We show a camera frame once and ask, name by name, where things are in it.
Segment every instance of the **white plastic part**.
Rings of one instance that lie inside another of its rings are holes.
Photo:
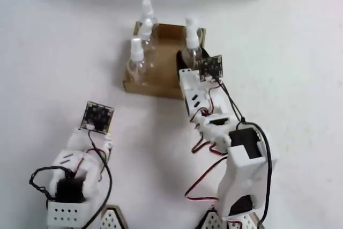
[[[138,36],[141,40],[148,40],[151,37],[153,23],[150,19],[145,19],[139,28]]]
[[[234,221],[239,221],[242,223],[242,229],[257,229],[256,225],[252,221],[249,215],[237,217],[233,219]],[[201,229],[239,229],[239,223],[230,223],[228,221],[222,220],[215,212],[210,212],[207,214],[204,224]]]
[[[231,219],[228,216],[231,207],[241,197],[250,195],[253,202],[253,210],[240,215],[249,214],[263,206],[267,189],[267,155],[265,142],[256,131],[259,142],[257,147],[261,157],[250,159],[243,145],[228,148],[226,171],[218,187],[218,201],[215,207],[223,219]],[[272,168],[274,169],[277,157],[273,146],[270,144],[272,154]]]
[[[144,59],[144,51],[141,46],[141,39],[139,37],[133,37],[131,39],[131,60],[134,62],[142,61]]]
[[[96,147],[102,150],[109,158],[112,142],[110,135],[103,135],[97,132],[91,133],[92,140]],[[103,194],[99,192],[101,170],[103,162],[92,149],[88,131],[76,128],[68,140],[65,150],[62,150],[55,159],[54,166],[63,166],[75,171],[78,167],[76,177],[84,176],[82,194],[86,198],[83,203],[48,203],[47,223],[49,228],[80,228],[95,214],[103,201]],[[60,169],[53,171],[53,178],[50,182],[49,192],[52,196],[56,194],[57,183],[64,178],[64,172]],[[89,229],[100,228],[100,216],[90,225]]]
[[[262,156],[250,159],[243,145],[231,146],[228,134],[235,130],[238,120],[223,90],[220,87],[214,88],[218,86],[217,83],[200,82],[198,70],[181,69],[179,77],[180,87],[188,105],[189,118],[197,125],[205,141],[215,143],[219,152],[228,153],[226,172],[217,192],[219,200],[215,203],[218,214],[222,219],[233,218],[233,216],[228,216],[231,207],[246,195],[250,195],[253,209],[236,216],[252,213],[261,208],[266,196],[268,165],[265,143],[259,132],[256,131],[259,136],[257,147]],[[211,114],[202,116],[201,112],[198,112],[201,107],[206,108]],[[240,129],[248,127],[252,126],[241,125]],[[270,149],[274,167],[277,162],[276,151],[271,144]]]
[[[188,49],[196,49],[200,46],[197,30],[198,28],[194,26],[186,27],[186,46]]]
[[[124,227],[116,212],[108,209],[101,219],[100,229],[124,229]]]
[[[84,226],[92,216],[93,201],[84,203],[48,203],[48,226],[73,227]]]

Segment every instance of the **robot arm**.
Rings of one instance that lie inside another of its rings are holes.
[[[180,87],[190,122],[206,141],[227,154],[227,168],[218,187],[216,210],[224,220],[262,207],[267,189],[266,145],[259,130],[240,125],[216,82],[200,81],[199,70],[179,70]],[[277,159],[272,156],[273,167]]]
[[[47,197],[48,228],[100,228],[101,211],[112,184],[107,161],[112,148],[108,129],[113,112],[113,108],[89,101],[80,128],[73,131],[53,165],[39,168],[31,176],[30,184]],[[106,197],[99,190],[104,168],[109,175]],[[33,182],[37,173],[50,169],[53,178],[49,189],[37,186]]]

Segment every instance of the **spray bottle nozzle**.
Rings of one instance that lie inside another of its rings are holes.
[[[131,56],[133,61],[141,61],[144,59],[143,47],[141,45],[141,39],[139,37],[133,37],[131,39]]]

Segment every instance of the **red wire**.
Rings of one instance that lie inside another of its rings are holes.
[[[243,228],[243,223],[241,221],[228,221],[228,222],[231,223],[231,224],[239,224],[240,225],[239,229]]]
[[[218,198],[216,197],[188,197],[188,194],[205,178],[205,176],[207,176],[207,174],[211,170],[213,170],[219,163],[221,163],[225,159],[227,159],[227,157],[219,159],[209,169],[207,169],[206,172],[202,176],[200,176],[200,178],[195,183],[193,183],[193,185],[185,192],[184,196],[190,201],[217,201]]]
[[[214,150],[213,148],[215,147],[215,143],[213,143],[210,147],[209,147],[209,150],[214,153],[214,154],[217,154],[219,156],[225,156],[227,155],[227,152],[226,153],[221,153],[219,152],[218,150]]]
[[[203,141],[203,139],[204,139],[204,135],[203,134],[201,134],[201,138],[200,138],[200,140],[197,142],[197,144],[195,144],[195,146],[192,148],[192,153],[193,154],[195,154],[195,153],[197,153],[199,150],[201,150],[204,146],[206,146],[206,145],[209,145],[211,142],[209,142],[209,141],[207,141],[207,142],[204,142],[203,144],[201,144],[201,142]],[[214,154],[217,154],[217,155],[219,155],[219,156],[225,156],[225,155],[227,155],[227,153],[221,153],[221,152],[219,152],[218,150],[214,150],[213,148],[215,147],[215,143],[213,143],[208,149],[209,149],[209,151],[211,151],[212,153],[214,153]]]
[[[200,107],[195,113],[194,115],[192,116],[192,118],[190,119],[190,122],[193,122],[196,114],[199,112],[199,111],[202,111],[202,116],[209,116],[209,115],[212,115],[213,114],[213,111],[214,111],[214,104],[213,104],[213,100],[212,100],[212,97],[211,97],[211,90],[212,89],[215,89],[215,88],[219,88],[221,84],[219,84],[218,86],[216,87],[212,87],[208,90],[208,95],[210,96],[210,104],[211,104],[211,107],[212,107],[212,110],[211,112],[206,108],[206,107]]]
[[[194,120],[196,114],[197,114],[200,110],[202,110],[202,115],[203,115],[203,116],[207,116],[207,115],[208,115],[208,109],[207,109],[206,107],[200,107],[200,108],[194,113],[194,115],[192,116],[191,120],[189,120],[189,122],[193,122],[193,120]]]
[[[213,111],[214,111],[214,104],[213,104],[213,100],[212,100],[212,97],[211,97],[211,90],[214,89],[214,88],[219,88],[219,87],[220,87],[220,84],[217,87],[213,87],[213,88],[210,88],[208,90],[208,95],[210,96],[210,103],[211,103],[211,107],[212,107],[212,110],[211,110],[211,112],[208,113],[208,115],[212,115]]]

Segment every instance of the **black wire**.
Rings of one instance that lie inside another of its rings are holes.
[[[31,175],[31,178],[29,181],[29,184],[32,185],[35,189],[37,189],[41,193],[44,193],[46,198],[49,201],[53,201],[55,198],[50,195],[50,193],[47,191],[47,189],[44,186],[38,186],[37,184],[35,184],[33,182],[33,180],[35,179],[36,175],[41,171],[56,170],[56,169],[63,170],[66,178],[74,178],[75,177],[75,173],[72,170],[65,168],[63,166],[46,166],[46,167],[38,168],[36,171],[34,171],[33,174]]]
[[[109,195],[111,194],[112,191],[112,175],[111,175],[111,171],[109,170],[109,167],[107,165],[106,160],[103,158],[103,156],[101,155],[100,151],[98,150],[98,148],[95,146],[92,138],[91,138],[91,131],[88,131],[88,137],[90,138],[91,142],[92,142],[92,146],[94,148],[94,150],[96,151],[96,153],[98,154],[98,156],[100,157],[101,161],[103,162],[103,165],[105,166],[105,169],[108,173],[108,177],[109,177],[109,186],[108,186],[108,191],[107,191],[107,195],[104,199],[104,201],[102,202],[101,206],[99,207],[99,209],[97,210],[97,212],[90,218],[90,220],[81,228],[81,229],[86,229],[90,226],[90,224],[97,218],[97,216],[100,214],[100,212],[102,211],[102,209],[105,207]]]
[[[237,107],[236,103],[231,98],[230,93],[228,92],[228,90],[225,87],[225,84],[223,82],[219,82],[219,80],[217,80],[217,79],[216,79],[216,81],[220,84],[221,88],[226,93],[226,95],[227,95],[227,97],[229,99],[231,108],[234,111],[235,116],[236,116],[236,118],[239,121],[238,124],[236,125],[236,130],[238,130],[238,127],[240,126],[240,124],[252,125],[252,126],[256,127],[256,129],[261,133],[261,135],[263,137],[263,140],[264,140],[264,143],[265,143],[265,146],[266,146],[267,163],[268,163],[267,191],[266,191],[266,200],[265,200],[264,212],[263,212],[261,220],[257,223],[257,229],[260,229],[260,227],[262,226],[262,223],[266,219],[267,213],[268,213],[269,196],[270,196],[270,185],[271,185],[271,180],[272,180],[272,156],[271,156],[271,152],[270,152],[269,142],[268,142],[267,136],[265,135],[265,133],[263,132],[262,128],[258,124],[252,123],[252,122],[247,122],[245,120],[245,117],[242,115],[242,113],[239,110],[239,108]]]

